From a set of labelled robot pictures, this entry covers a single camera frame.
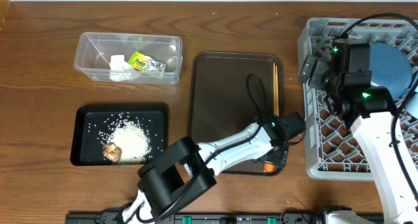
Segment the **orange carrot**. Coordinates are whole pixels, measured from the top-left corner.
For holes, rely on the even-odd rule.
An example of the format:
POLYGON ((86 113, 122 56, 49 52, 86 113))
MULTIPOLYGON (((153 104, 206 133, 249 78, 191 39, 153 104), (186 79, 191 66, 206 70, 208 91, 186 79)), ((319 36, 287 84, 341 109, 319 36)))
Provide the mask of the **orange carrot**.
POLYGON ((263 170, 266 173, 274 172, 275 169, 276 169, 275 164, 272 164, 272 163, 264 163, 264 165, 263 165, 263 170))

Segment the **dark blue large bowl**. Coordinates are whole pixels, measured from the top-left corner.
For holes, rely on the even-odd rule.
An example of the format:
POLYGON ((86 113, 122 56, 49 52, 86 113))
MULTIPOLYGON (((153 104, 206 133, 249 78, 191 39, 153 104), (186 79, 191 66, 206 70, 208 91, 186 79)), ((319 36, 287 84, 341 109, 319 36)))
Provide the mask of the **dark blue large bowl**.
POLYGON ((371 85, 383 86, 391 97, 402 97, 412 81, 412 67, 407 57, 394 46, 370 43, 371 85))

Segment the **light blue small bowl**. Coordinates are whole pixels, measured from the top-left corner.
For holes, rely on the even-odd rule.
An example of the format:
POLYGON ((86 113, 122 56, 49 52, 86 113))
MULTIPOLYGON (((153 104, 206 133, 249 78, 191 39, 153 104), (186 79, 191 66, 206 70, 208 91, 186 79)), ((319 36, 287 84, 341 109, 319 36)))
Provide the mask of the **light blue small bowl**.
POLYGON ((406 105, 407 112, 414 118, 418 118, 418 93, 409 100, 406 105))

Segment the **pile of white rice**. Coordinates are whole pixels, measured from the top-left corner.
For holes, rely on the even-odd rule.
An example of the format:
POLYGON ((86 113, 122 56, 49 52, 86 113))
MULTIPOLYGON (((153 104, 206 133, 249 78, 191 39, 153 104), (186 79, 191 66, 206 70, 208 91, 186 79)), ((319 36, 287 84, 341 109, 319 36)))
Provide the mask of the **pile of white rice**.
POLYGON ((165 149, 165 115, 162 112, 94 112, 86 116, 81 158, 90 164, 139 165, 165 149), (102 154, 114 143, 121 158, 114 163, 102 154))

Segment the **green foil snack wrapper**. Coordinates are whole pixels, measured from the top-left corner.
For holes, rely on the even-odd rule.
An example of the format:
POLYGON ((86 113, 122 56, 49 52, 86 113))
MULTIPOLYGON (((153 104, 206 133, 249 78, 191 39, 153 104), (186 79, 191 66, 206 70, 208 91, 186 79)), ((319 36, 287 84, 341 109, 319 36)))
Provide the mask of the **green foil snack wrapper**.
POLYGON ((166 65, 158 62, 150 56, 135 51, 128 60, 135 70, 143 72, 165 72, 166 65))

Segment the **white tissue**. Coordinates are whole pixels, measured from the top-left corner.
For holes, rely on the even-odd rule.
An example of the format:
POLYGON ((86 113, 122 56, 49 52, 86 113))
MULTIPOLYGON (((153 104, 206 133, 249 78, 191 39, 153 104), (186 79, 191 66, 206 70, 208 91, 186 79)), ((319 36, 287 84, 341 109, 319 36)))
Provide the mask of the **white tissue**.
POLYGON ((134 68, 125 61, 124 55, 113 55, 110 57, 109 77, 114 82, 121 82, 133 79, 134 68))

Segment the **brown food scrap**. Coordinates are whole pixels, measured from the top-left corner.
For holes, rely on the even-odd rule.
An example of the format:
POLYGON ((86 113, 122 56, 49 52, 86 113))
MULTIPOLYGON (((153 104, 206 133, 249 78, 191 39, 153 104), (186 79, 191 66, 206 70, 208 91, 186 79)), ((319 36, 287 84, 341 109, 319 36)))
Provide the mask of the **brown food scrap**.
POLYGON ((111 162, 116 163, 121 158, 121 148, 117 147, 114 143, 111 142, 103 146, 102 154, 111 162))

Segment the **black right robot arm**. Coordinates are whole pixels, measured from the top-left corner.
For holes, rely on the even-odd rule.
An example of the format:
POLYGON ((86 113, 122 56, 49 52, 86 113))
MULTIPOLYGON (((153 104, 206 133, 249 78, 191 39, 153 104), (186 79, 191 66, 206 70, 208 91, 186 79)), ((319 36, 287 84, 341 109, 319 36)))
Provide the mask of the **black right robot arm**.
POLYGON ((336 39, 329 59, 306 56, 298 81, 325 93, 360 146, 378 190, 386 223, 417 222, 417 169, 402 135, 411 97, 412 67, 395 47, 364 39, 336 39))

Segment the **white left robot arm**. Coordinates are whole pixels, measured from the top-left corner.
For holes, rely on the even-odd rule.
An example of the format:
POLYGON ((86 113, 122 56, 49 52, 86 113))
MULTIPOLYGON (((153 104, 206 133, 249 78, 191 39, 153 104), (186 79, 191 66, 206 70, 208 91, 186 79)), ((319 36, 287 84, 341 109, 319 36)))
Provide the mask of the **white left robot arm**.
POLYGON ((186 207, 216 184, 224 170, 287 149, 306 130, 299 113, 258 118, 243 131, 214 142, 183 137, 139 170, 137 198, 123 205, 118 223, 154 223, 186 207))

